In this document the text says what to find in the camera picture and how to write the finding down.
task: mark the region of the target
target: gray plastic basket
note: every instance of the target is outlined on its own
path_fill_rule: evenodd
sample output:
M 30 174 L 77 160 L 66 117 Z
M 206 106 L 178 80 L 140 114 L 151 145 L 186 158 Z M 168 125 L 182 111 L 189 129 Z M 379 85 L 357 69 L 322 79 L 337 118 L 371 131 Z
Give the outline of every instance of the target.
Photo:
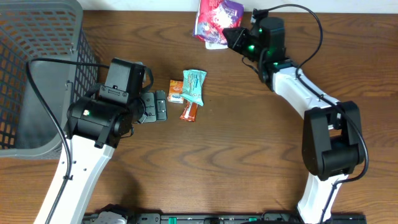
M 48 57 L 95 63 L 75 0 L 0 0 L 0 157 L 56 159 L 55 126 L 32 91 L 24 62 Z M 62 127 L 71 102 L 97 81 L 98 69 L 33 62 L 37 87 Z

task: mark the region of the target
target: pink and purple package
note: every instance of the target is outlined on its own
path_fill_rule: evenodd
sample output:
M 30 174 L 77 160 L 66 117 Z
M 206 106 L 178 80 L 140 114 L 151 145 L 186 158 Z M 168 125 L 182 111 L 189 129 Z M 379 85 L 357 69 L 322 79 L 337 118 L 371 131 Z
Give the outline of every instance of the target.
M 224 28 L 241 25 L 243 5 L 229 0 L 201 0 L 193 36 L 212 44 L 226 45 Z

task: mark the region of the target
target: table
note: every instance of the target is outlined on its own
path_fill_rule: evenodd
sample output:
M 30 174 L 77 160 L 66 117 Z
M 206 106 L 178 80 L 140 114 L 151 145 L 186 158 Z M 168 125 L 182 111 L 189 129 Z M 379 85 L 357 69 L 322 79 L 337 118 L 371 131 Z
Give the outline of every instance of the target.
M 288 54 L 302 62 L 318 43 L 309 14 L 285 19 Z M 398 218 L 398 15 L 320 14 L 321 51 L 304 66 L 316 85 L 361 110 L 370 168 L 342 186 L 334 212 L 363 212 L 368 223 Z M 144 62 L 153 90 L 169 89 L 182 70 L 206 70 L 204 107 L 196 123 L 168 104 L 163 123 L 135 126 L 98 180 L 87 212 L 109 203 L 164 213 L 262 213 L 293 210 L 308 172 L 302 162 L 301 117 L 232 50 L 206 50 L 192 37 L 192 12 L 85 11 L 83 27 L 98 60 Z M 249 27 L 249 14 L 243 25 Z M 101 71 L 100 81 L 105 81 Z M 1 223 L 31 223 L 57 161 L 0 161 Z M 358 166 L 353 175 L 358 174 Z

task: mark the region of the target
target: orange packet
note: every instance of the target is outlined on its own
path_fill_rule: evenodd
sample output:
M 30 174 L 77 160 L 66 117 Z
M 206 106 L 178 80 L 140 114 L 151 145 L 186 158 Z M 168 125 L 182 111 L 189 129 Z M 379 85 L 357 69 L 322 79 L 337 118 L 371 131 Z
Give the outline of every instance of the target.
M 187 102 L 184 112 L 181 114 L 180 119 L 184 121 L 194 122 L 197 118 L 198 104 Z
M 183 103 L 184 98 L 180 95 L 182 93 L 183 81 L 170 80 L 169 96 L 167 101 L 172 103 Z

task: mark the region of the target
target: light blue packet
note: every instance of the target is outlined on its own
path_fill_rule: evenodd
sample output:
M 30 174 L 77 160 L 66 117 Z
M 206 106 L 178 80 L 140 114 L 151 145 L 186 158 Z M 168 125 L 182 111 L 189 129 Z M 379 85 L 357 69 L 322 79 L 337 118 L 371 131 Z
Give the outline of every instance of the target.
M 203 106 L 201 87 L 206 78 L 206 72 L 200 70 L 184 70 L 184 83 L 182 85 L 182 98 L 189 102 Z

